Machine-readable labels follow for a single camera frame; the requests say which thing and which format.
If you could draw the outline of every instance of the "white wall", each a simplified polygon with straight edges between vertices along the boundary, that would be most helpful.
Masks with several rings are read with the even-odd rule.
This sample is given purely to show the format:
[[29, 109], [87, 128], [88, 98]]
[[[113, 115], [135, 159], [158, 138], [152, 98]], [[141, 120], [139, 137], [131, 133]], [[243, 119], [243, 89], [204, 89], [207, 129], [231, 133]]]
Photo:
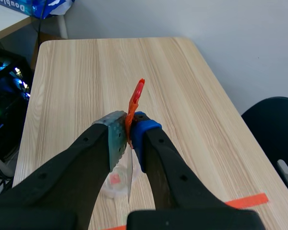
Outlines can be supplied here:
[[242, 114], [288, 97], [288, 0], [76, 0], [69, 38], [186, 36]]

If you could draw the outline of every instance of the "red tape strip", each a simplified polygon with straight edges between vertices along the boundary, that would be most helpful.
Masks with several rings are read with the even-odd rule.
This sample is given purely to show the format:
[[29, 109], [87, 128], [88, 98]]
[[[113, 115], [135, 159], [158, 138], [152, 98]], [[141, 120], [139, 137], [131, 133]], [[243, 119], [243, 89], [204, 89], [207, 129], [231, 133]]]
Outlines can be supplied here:
[[[235, 208], [247, 208], [247, 207], [254, 207], [257, 205], [265, 204], [269, 201], [268, 197], [265, 193], [260, 193], [257, 195], [251, 195], [244, 198], [231, 200], [228, 202], [225, 202], [225, 204], [235, 207]], [[126, 230], [126, 226], [119, 226], [116, 228], [111, 228], [107, 230]]]

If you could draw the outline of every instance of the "wood grain surface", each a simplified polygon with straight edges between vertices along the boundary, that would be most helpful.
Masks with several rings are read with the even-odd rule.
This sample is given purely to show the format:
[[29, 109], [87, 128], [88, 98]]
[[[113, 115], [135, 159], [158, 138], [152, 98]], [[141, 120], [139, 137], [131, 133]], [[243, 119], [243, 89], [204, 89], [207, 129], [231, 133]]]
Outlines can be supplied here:
[[[93, 121], [115, 110], [127, 111], [140, 78], [146, 84], [138, 110], [162, 124], [204, 185], [224, 202], [266, 193], [270, 201], [253, 209], [267, 229], [288, 230], [287, 188], [186, 38], [44, 42], [14, 185], [68, 148]], [[126, 224], [130, 211], [143, 208], [154, 208], [154, 202], [141, 174], [129, 204], [127, 197], [99, 194], [90, 229]]]

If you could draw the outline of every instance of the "blue gripper pad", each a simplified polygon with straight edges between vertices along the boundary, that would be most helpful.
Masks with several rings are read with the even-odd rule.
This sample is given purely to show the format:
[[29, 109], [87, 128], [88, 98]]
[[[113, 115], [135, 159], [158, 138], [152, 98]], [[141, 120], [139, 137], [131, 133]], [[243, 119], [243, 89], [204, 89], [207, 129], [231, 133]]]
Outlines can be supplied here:
[[119, 162], [127, 146], [125, 131], [126, 116], [127, 114], [124, 111], [115, 111], [93, 123], [108, 126], [108, 149], [111, 171]]

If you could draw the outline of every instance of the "black office chair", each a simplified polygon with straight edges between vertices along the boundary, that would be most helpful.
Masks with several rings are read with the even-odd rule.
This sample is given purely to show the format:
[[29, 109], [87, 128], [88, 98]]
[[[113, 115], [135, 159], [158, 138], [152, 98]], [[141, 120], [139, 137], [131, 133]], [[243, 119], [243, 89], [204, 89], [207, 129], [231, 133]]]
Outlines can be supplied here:
[[265, 99], [242, 118], [288, 188], [288, 174], [277, 163], [282, 159], [288, 166], [288, 98]]

